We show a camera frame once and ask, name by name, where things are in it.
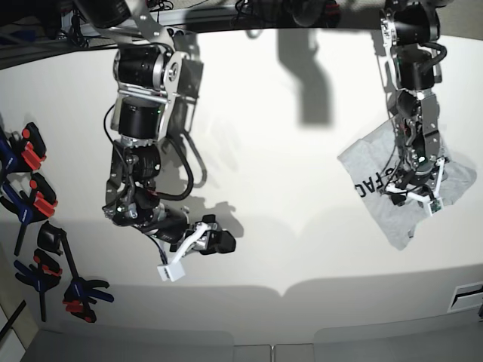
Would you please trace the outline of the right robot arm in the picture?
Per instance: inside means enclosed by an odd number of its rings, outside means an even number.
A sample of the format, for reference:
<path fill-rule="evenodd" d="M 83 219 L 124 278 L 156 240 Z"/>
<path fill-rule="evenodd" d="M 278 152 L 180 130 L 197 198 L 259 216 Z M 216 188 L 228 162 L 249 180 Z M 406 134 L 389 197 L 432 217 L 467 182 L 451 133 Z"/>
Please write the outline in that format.
<path fill-rule="evenodd" d="M 106 133 L 116 132 L 110 139 L 105 216 L 168 244 L 180 256 L 232 253 L 236 240 L 215 215 L 193 222 L 185 210 L 171 207 L 188 198 L 195 185 L 181 142 L 203 71 L 195 34 L 161 25 L 145 1 L 79 1 L 77 7 L 117 47 L 112 66 L 117 97 L 103 121 Z M 186 188 L 177 194 L 156 185 L 163 146 L 174 150 L 186 171 Z"/>

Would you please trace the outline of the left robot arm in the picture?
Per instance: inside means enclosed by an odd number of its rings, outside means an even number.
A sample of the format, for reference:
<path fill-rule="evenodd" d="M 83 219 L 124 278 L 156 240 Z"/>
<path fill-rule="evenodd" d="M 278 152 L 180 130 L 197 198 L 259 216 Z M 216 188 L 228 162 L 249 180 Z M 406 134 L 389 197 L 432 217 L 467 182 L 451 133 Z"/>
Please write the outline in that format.
<path fill-rule="evenodd" d="M 442 81 L 447 48 L 439 44 L 438 9 L 447 1 L 387 1 L 380 28 L 395 82 L 395 143 L 399 160 L 383 188 L 398 207 L 416 201 L 434 213 L 442 208 L 444 176 L 438 129 L 439 105 L 433 88 Z"/>

